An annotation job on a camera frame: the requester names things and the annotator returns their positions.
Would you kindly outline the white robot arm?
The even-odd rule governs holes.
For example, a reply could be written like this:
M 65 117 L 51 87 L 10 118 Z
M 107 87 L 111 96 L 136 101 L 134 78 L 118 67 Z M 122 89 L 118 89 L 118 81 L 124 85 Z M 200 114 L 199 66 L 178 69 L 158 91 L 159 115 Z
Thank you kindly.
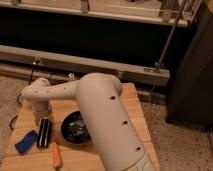
M 106 171 L 157 171 L 120 100 L 122 83 L 111 74 L 90 73 L 50 85 L 39 78 L 22 90 L 36 115 L 51 100 L 74 99 Z

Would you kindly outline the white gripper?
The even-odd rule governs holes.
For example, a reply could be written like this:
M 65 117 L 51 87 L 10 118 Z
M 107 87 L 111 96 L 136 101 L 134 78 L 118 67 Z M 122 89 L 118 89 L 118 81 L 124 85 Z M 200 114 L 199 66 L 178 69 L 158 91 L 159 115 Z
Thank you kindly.
M 32 112 L 36 124 L 39 124 L 42 118 L 52 119 L 52 106 L 49 101 L 33 102 Z

